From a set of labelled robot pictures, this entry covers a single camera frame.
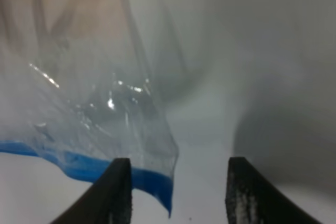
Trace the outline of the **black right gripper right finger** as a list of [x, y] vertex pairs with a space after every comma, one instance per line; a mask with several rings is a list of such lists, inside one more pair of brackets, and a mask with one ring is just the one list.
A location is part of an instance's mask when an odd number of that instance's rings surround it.
[[228, 223], [318, 223], [243, 157], [228, 161], [225, 206]]

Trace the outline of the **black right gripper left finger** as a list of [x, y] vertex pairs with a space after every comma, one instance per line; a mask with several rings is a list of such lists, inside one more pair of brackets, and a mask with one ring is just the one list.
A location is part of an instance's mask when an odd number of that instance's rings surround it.
[[100, 178], [52, 223], [130, 223], [131, 163], [115, 159]]

